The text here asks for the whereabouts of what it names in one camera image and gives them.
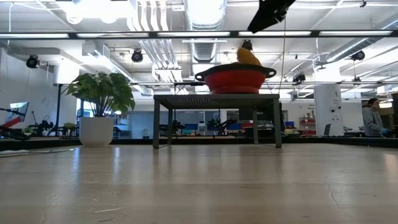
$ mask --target yellow object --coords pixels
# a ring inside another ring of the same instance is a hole
[[[238,56],[238,62],[247,65],[261,65],[261,62],[253,55],[250,50],[239,48],[236,54]]]

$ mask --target table leg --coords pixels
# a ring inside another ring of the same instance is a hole
[[[160,125],[160,101],[159,100],[155,100],[154,139],[153,139],[154,149],[158,149],[159,148],[159,125]]]
[[[173,110],[169,109],[169,129],[167,130],[167,144],[172,144],[173,135]]]
[[[280,133],[280,111],[279,99],[274,99],[274,127],[275,127],[275,147],[282,147],[282,134]]]
[[[254,143],[259,144],[259,131],[258,131],[257,109],[253,110],[253,138]]]

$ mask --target gray jacket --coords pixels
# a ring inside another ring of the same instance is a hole
[[[363,117],[363,128],[365,130],[365,135],[369,137],[382,137],[381,131],[384,129],[381,122],[380,115],[377,111],[371,108],[362,109]]]

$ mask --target ceiling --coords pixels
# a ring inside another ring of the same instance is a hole
[[[104,31],[130,31],[127,19],[123,17],[129,13],[131,7],[129,1],[111,2],[119,4],[116,9],[121,17],[112,24],[106,24],[99,18],[84,18],[79,24],[73,25],[67,22],[64,10],[44,10],[36,1],[12,1],[0,0],[0,32],[104,32]],[[42,1],[45,7],[59,8],[55,0]],[[269,28],[269,30],[333,30],[333,29],[377,29],[377,25],[387,18],[397,14],[398,1],[373,1],[367,0],[368,5],[360,8],[362,1],[338,1],[338,0],[297,0],[289,9],[285,23],[282,22]],[[167,1],[167,24],[170,30],[186,30],[185,12],[182,0]],[[246,30],[252,17],[257,11],[258,1],[228,0],[226,15],[224,19],[224,30]],[[150,22],[150,8],[148,5],[148,23]],[[278,75],[271,81],[280,80],[281,74],[289,73],[306,58],[316,58],[316,53],[332,52],[347,44],[349,38],[322,38],[318,41],[314,38],[300,39],[252,39],[254,54],[260,59],[263,66],[272,67],[277,70]],[[172,39],[172,46],[182,68],[182,78],[185,81],[192,78],[192,58],[188,44],[183,44],[181,39]],[[241,44],[240,39],[228,39],[227,43],[219,44],[219,63],[230,63],[234,60],[234,53]],[[93,70],[106,70],[101,65],[93,64],[88,56],[82,53],[84,40],[13,40],[10,47],[13,49],[24,48],[58,48]],[[152,62],[144,52],[144,60],[141,63],[133,63],[131,52],[141,48],[138,40],[95,40],[97,49],[106,45],[111,51],[111,58],[130,73],[132,77],[141,82],[155,82],[152,74]],[[398,46],[395,38],[386,38],[364,49],[365,60],[356,64],[356,74],[377,70],[398,59]],[[354,77],[352,61],[342,60],[338,62],[341,77],[351,81]],[[377,77],[393,76],[395,68],[386,70]],[[312,73],[306,73],[307,80],[311,80]]]

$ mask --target floor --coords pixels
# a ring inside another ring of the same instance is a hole
[[[398,151],[76,147],[0,158],[8,223],[397,223]]]

